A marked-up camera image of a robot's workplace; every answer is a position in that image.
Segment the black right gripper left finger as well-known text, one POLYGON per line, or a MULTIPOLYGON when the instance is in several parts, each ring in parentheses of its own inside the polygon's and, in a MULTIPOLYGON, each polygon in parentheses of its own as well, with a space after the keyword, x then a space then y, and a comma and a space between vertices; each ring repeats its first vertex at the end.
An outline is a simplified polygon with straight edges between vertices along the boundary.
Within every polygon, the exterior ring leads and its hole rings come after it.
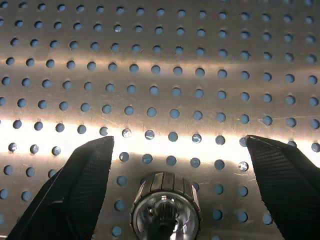
POLYGON ((39 190, 7 240, 92 240, 112 164, 113 136, 76 148, 39 190))

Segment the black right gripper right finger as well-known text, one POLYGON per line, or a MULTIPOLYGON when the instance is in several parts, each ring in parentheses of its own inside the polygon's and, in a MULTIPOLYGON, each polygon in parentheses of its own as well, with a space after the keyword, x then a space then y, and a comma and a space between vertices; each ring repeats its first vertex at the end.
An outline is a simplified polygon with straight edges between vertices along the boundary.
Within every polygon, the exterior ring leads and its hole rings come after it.
POLYGON ((298 148, 246 137, 261 199, 284 240, 320 240, 320 168, 298 148))

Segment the dark metal rotor with magnets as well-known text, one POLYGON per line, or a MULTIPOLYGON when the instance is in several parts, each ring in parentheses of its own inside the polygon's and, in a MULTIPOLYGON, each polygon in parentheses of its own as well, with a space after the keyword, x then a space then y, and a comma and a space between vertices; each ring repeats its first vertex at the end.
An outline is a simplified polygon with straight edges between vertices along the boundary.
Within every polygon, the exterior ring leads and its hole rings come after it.
POLYGON ((195 187, 183 176, 166 171, 145 179, 130 211, 137 240, 196 240, 201 221, 195 187))

